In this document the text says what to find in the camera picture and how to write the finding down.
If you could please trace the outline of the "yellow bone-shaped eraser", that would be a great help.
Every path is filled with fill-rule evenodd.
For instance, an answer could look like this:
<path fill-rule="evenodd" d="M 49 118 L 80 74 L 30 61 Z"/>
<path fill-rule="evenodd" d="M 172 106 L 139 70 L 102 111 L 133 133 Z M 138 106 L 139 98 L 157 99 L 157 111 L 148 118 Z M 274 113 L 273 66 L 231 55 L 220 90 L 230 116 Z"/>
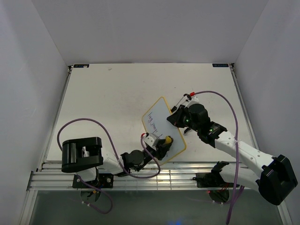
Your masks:
<path fill-rule="evenodd" d="M 170 136 L 166 136 L 164 144 L 172 144 L 172 143 L 173 143 L 173 138 Z"/>

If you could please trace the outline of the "yellow framed whiteboard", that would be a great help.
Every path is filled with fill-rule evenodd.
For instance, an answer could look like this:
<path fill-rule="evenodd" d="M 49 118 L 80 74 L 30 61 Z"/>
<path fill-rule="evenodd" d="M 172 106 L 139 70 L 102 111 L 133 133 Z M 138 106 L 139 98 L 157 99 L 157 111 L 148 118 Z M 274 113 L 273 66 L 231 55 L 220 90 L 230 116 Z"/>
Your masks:
<path fill-rule="evenodd" d="M 167 121 L 167 117 L 170 115 L 171 110 L 166 99 L 160 97 L 142 116 L 142 123 L 147 133 L 153 133 L 160 139 L 166 136 L 170 136 L 173 139 L 170 150 L 166 153 L 166 156 L 159 161 L 160 165 L 170 161 L 187 148 L 180 130 Z"/>

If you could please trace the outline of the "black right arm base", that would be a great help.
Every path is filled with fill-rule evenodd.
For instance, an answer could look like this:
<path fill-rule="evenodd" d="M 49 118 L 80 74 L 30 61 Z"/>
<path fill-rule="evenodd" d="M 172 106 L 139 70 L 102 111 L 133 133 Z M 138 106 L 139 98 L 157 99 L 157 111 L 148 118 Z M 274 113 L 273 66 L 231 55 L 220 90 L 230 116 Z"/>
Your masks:
<path fill-rule="evenodd" d="M 219 173 L 196 173 L 192 178 L 198 188 L 220 188 L 225 186 L 226 182 Z"/>

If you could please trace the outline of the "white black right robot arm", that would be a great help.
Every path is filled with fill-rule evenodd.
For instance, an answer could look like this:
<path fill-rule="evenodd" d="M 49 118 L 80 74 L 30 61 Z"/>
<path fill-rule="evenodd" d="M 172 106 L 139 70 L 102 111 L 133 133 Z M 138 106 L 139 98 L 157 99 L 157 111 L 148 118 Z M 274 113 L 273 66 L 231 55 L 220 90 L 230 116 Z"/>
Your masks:
<path fill-rule="evenodd" d="M 208 111 L 202 104 L 181 105 L 167 117 L 167 121 L 177 128 L 195 131 L 205 144 L 241 161 L 254 175 L 238 179 L 237 183 L 257 189 L 273 205 L 280 205 L 298 185 L 291 162 L 286 156 L 275 157 L 244 142 L 237 142 L 225 127 L 210 120 Z"/>

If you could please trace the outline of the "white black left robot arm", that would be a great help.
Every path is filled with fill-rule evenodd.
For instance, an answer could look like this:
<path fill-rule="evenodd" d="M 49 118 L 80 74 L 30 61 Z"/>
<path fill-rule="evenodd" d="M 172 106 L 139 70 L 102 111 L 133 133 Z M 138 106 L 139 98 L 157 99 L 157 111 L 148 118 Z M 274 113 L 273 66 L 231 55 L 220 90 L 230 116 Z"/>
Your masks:
<path fill-rule="evenodd" d="M 88 187 L 99 183 L 99 175 L 92 168 L 102 168 L 115 176 L 126 176 L 131 170 L 141 171 L 152 159 L 162 160 L 173 144 L 173 138 L 164 139 L 153 134 L 142 138 L 146 148 L 123 153 L 120 160 L 102 148 L 100 137 L 71 139 L 62 144 L 62 172 L 77 173 Z"/>

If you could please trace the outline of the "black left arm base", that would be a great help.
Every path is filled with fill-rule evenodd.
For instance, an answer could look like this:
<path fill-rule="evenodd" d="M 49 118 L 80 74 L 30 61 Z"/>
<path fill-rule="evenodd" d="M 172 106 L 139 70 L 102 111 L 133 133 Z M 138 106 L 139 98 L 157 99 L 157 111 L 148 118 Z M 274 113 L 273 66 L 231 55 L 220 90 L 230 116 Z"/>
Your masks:
<path fill-rule="evenodd" d="M 113 188 L 113 178 L 114 176 L 110 173 L 99 173 L 91 181 L 85 182 L 97 188 Z M 88 188 L 88 186 L 83 184 L 79 178 L 74 175 L 72 188 Z"/>

